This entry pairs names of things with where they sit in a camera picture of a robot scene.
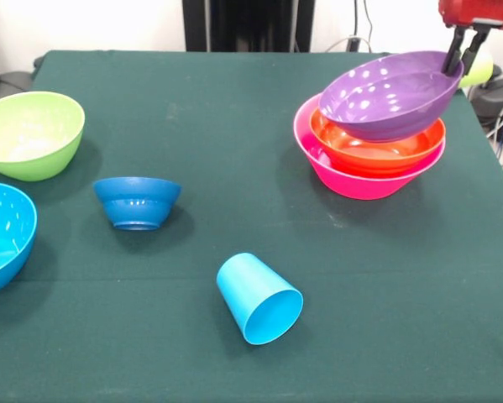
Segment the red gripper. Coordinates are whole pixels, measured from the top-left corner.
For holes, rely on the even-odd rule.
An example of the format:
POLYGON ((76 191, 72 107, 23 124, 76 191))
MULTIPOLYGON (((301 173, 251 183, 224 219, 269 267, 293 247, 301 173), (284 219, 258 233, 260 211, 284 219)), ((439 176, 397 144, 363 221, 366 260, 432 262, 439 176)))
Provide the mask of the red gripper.
MULTIPOLYGON (((446 25, 456 26, 442 66, 442 73, 446 76, 452 76, 460 62, 465 27, 485 24, 503 29, 503 0, 439 0, 438 12, 446 25)), ((487 40, 489 33, 489 29, 476 30, 462 56, 464 76, 469 74, 479 49, 487 40)))

